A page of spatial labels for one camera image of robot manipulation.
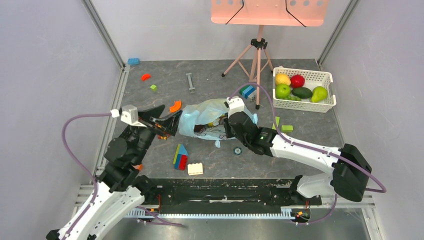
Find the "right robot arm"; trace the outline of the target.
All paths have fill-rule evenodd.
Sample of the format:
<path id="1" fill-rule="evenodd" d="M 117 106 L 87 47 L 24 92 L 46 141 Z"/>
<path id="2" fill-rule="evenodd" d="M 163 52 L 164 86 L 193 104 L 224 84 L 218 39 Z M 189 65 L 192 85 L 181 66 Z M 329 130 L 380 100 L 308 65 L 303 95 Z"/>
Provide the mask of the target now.
<path id="1" fill-rule="evenodd" d="M 258 127 L 247 113 L 228 116 L 230 133 L 257 155 L 290 159 L 321 171 L 313 176 L 298 175 L 289 189 L 289 199 L 302 204 L 318 195 L 337 194 L 361 202 L 372 168 L 359 149 L 346 143 L 343 148 L 316 145 L 279 135 L 277 130 Z"/>

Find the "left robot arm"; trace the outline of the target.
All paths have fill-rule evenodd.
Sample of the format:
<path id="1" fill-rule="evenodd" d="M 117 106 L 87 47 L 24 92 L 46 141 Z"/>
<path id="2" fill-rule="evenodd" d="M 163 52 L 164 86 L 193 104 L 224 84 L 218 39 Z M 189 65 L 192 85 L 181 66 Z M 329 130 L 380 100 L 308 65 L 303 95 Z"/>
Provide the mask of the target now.
<path id="1" fill-rule="evenodd" d="M 102 240 L 131 210 L 157 198 L 155 184 L 139 174 L 140 165 L 157 136 L 175 136 L 182 111 L 161 116 L 164 105 L 147 110 L 126 105 L 105 113 L 127 125 L 106 149 L 107 160 L 99 176 L 90 175 L 93 192 L 73 218 L 62 228 L 51 230 L 48 240 Z"/>

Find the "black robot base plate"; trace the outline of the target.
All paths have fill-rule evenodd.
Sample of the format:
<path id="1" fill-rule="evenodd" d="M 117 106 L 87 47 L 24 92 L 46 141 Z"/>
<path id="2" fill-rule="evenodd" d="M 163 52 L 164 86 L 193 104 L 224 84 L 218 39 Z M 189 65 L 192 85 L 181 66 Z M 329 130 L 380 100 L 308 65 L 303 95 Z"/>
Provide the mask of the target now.
<path id="1" fill-rule="evenodd" d="M 137 181 L 161 214 L 277 214 L 282 207 L 322 205 L 296 193 L 293 178 L 148 178 Z"/>

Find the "light blue plastic bag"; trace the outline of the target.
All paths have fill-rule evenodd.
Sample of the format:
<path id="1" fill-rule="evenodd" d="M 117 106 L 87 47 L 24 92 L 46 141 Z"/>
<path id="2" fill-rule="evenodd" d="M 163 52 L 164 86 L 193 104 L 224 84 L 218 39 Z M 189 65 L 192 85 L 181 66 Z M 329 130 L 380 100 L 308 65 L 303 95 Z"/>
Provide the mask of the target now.
<path id="1" fill-rule="evenodd" d="M 228 111 L 227 98 L 209 99 L 199 104 L 187 105 L 182 109 L 178 133 L 186 137 L 214 141 L 215 147 L 220 148 L 221 141 L 234 139 L 226 137 L 224 118 L 228 117 Z M 253 123 L 258 122 L 257 114 L 252 114 L 247 107 L 244 112 Z M 209 123 L 214 123 L 215 126 L 208 127 Z"/>

